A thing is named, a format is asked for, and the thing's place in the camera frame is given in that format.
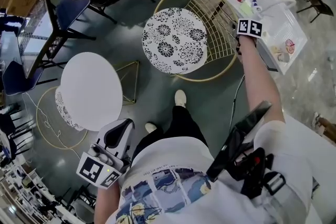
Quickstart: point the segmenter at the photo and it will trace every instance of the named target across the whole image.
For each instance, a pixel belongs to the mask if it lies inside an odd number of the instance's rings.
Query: gold wire chair
[[[172,7],[181,0],[161,0],[157,5],[154,14],[158,11]],[[191,79],[181,74],[175,76],[193,82],[210,81],[223,75],[234,63],[237,56],[234,52],[234,44],[237,43],[234,37],[234,29],[238,17],[227,0],[185,0],[185,9],[190,10],[200,17],[207,31],[207,60],[205,64],[214,60],[230,57],[231,61],[220,73],[206,79]]]

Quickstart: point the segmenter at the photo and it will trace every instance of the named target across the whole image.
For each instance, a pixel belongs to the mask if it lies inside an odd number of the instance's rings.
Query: white round table
[[[85,129],[99,131],[120,115],[120,79],[98,54],[83,52],[72,57],[64,68],[60,89],[73,121]]]

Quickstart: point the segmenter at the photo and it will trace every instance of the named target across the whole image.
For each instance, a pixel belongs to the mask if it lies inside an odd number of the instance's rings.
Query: gold metal frame
[[[166,0],[161,0],[158,3],[154,14],[161,10],[161,6],[164,2],[166,2]],[[236,26],[238,22],[237,14],[227,0],[189,0],[184,8],[198,15],[206,27],[208,36],[208,57],[205,64],[220,58],[233,57],[223,71],[211,78],[190,79],[181,74],[175,74],[175,76],[192,82],[205,82],[216,79],[223,75],[237,58],[234,51],[234,44],[237,43],[237,41],[233,36],[233,26]]]
[[[130,105],[130,104],[135,104],[137,99],[137,84],[138,84],[138,75],[139,75],[139,61],[134,61],[134,62],[130,62],[130,63],[126,63],[124,66],[116,69],[115,71],[118,73],[118,71],[124,70],[125,68],[129,68],[129,70],[120,78],[120,82],[131,72],[131,68],[132,67],[136,67],[136,75],[135,75],[135,82],[134,82],[134,96],[133,99],[130,99],[128,97],[126,97],[125,95],[123,95],[123,105]],[[113,65],[113,67],[117,67],[120,66],[122,64],[117,64],[117,65]]]

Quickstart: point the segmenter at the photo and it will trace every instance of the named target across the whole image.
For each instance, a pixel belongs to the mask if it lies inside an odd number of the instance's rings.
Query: round table
[[[83,52],[72,57],[64,68],[60,90],[71,118],[85,129],[99,131],[120,115],[120,79],[98,54]]]
[[[142,48],[151,64],[161,72],[193,72],[203,66],[207,59],[205,25],[190,10],[160,10],[144,27]]]

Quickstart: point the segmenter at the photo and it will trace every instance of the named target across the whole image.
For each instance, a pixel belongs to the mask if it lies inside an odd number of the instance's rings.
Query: buckle
[[[272,171],[264,176],[263,184],[268,192],[273,196],[286,184],[286,179],[282,174]]]

